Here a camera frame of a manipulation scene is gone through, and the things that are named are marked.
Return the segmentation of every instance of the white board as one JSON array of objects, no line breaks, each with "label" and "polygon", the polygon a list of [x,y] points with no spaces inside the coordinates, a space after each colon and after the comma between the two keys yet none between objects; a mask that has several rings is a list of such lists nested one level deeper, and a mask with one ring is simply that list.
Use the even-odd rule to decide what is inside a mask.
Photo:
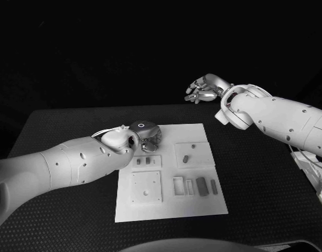
[{"label": "white board", "polygon": [[[120,170],[116,222],[228,214],[228,206],[203,124],[160,125],[160,128],[163,131],[163,140],[157,152],[144,153],[139,149],[130,165]],[[183,163],[183,155],[186,154],[190,155],[189,164]],[[147,156],[152,160],[149,165],[143,162],[146,158],[142,158]],[[159,195],[159,187],[154,183],[157,180],[152,180],[156,173],[146,175],[146,172],[159,172],[162,202],[156,200],[160,197],[153,196],[149,198],[152,195]],[[139,189],[133,187],[133,177],[137,173],[139,178],[142,178],[140,174],[144,173],[144,179],[149,181],[144,187],[142,186]],[[175,177],[183,177],[185,196],[175,196]],[[199,177],[205,177],[208,182],[211,192],[208,196],[200,196],[199,194],[196,183]],[[216,180],[218,195],[213,194],[212,180]],[[189,196],[188,192],[192,189],[188,187],[188,184],[193,185],[193,196]],[[136,192],[139,198],[137,202],[133,202]]]}]

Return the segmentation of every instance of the robotic hand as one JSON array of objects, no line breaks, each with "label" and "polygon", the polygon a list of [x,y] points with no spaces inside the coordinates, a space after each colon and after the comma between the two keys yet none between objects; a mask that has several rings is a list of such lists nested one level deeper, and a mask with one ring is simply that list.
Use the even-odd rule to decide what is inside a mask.
[{"label": "robotic hand", "polygon": [[222,98],[216,118],[242,130],[255,123],[261,131],[284,143],[322,157],[322,110],[274,97],[257,85],[235,86],[208,74],[189,86],[186,101],[196,104]]},{"label": "robotic hand", "polygon": [[139,121],[47,151],[0,160],[0,225],[38,195],[87,184],[123,169],[140,146],[144,152],[157,151],[162,137],[160,126]]}]

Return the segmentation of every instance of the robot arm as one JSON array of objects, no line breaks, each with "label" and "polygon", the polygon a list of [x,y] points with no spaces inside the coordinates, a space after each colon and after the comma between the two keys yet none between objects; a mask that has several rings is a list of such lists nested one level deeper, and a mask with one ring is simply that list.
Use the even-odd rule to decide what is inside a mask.
[{"label": "robot arm", "polygon": [[87,184],[123,169],[137,148],[154,152],[160,140],[159,125],[139,121],[104,135],[70,140],[47,151],[0,160],[0,225],[34,197]]},{"label": "robot arm", "polygon": [[215,95],[215,98],[222,97],[222,109],[216,118],[225,125],[231,122],[236,128],[246,130],[255,123],[268,136],[322,157],[321,109],[274,97],[257,85],[235,86],[213,74],[208,74],[190,85],[188,93],[193,88],[196,91],[186,100],[196,103],[198,100],[209,101],[205,92]]}]

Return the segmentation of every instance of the black tablecloth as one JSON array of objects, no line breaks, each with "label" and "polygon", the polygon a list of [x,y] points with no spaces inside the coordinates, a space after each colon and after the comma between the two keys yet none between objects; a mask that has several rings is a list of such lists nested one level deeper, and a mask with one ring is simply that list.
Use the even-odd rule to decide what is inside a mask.
[{"label": "black tablecloth", "polygon": [[180,237],[252,246],[307,241],[322,250],[322,205],[285,144],[255,125],[245,131],[223,125],[215,118],[218,111],[219,105],[208,103],[35,111],[9,157],[137,120],[203,123],[229,214],[116,223],[114,172],[26,202],[0,227],[0,251],[118,251]]}]

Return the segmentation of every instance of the black table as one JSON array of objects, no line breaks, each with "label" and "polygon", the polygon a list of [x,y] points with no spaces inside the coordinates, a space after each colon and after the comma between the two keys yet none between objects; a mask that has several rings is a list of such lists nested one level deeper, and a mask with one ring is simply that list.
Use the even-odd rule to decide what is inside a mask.
[{"label": "black table", "polygon": [[229,214],[116,223],[118,172],[38,196],[0,227],[0,251],[118,251],[159,239],[200,237],[252,246],[308,242],[322,250],[322,205],[287,146],[254,125],[215,118],[219,104],[38,110],[9,157],[44,151],[140,119],[203,123]]}]

